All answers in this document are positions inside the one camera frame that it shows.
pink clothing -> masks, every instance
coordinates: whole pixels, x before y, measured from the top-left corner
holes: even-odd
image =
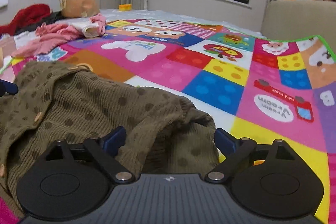
[[[0,224],[16,224],[18,218],[8,209],[5,202],[0,198]]]
[[[101,14],[98,14],[90,18],[92,23],[97,23],[95,32],[97,35],[103,35],[105,33],[105,22],[106,17]],[[37,39],[31,40],[27,45],[18,48],[14,51],[12,57],[29,57],[38,54],[47,54],[53,48],[67,43],[72,40],[76,40],[83,36],[83,31],[76,29],[72,25],[68,24],[50,24],[43,25],[38,27],[35,32],[36,35],[39,35]]]

logo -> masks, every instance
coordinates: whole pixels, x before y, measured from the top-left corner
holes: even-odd
[[[165,180],[169,181],[169,182],[172,182],[173,180],[175,180],[175,178],[172,177],[172,176],[169,176],[169,177],[165,178]]]
[[[293,112],[288,105],[267,95],[258,94],[254,97],[256,106],[267,116],[279,122],[292,122],[294,120]]]

cartoon santa face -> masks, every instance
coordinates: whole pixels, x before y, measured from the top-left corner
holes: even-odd
[[[177,31],[155,31],[147,34],[148,37],[161,37],[161,38],[171,38],[171,39],[179,39],[184,36],[185,33],[177,32]]]
[[[267,44],[263,44],[262,49],[270,54],[280,55],[289,49],[289,45],[288,43],[283,42],[269,42]]]

cartoon bear face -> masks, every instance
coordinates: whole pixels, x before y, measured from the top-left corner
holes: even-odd
[[[177,32],[177,31],[155,31],[147,34],[147,37],[161,37],[161,38],[171,38],[171,39],[179,39],[184,36],[185,33]]]
[[[137,37],[139,35],[144,35],[148,34],[152,29],[142,27],[142,26],[137,26],[137,25],[127,25],[115,29],[110,29],[106,32],[108,33],[114,33],[114,34],[122,34],[122,35],[127,35],[129,37]]]
[[[309,65],[321,67],[323,64],[333,64],[334,60],[326,47],[321,46],[316,52],[309,57]]]

yellow square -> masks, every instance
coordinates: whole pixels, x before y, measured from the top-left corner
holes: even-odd
[[[112,27],[116,27],[116,28],[119,28],[119,27],[124,27],[126,25],[130,25],[131,23],[128,22],[128,21],[125,21],[125,20],[118,20],[118,21],[115,21],[115,22],[112,22],[112,23],[109,23],[109,24],[106,24],[107,26],[112,26]]]
[[[330,184],[327,153],[294,142],[289,138],[238,117],[236,117],[230,133],[238,139],[248,137],[262,144],[271,144],[275,139],[285,140],[322,181],[324,196],[315,216],[322,222],[328,223]]]
[[[23,61],[25,58],[13,58],[11,63],[12,63],[12,66],[16,65],[17,63]]]
[[[245,86],[249,71],[241,67],[226,63],[217,59],[212,59],[204,70],[214,73],[220,77],[230,80],[239,85]]]
[[[299,52],[286,56],[278,56],[278,65],[281,70],[302,70],[306,68]]]

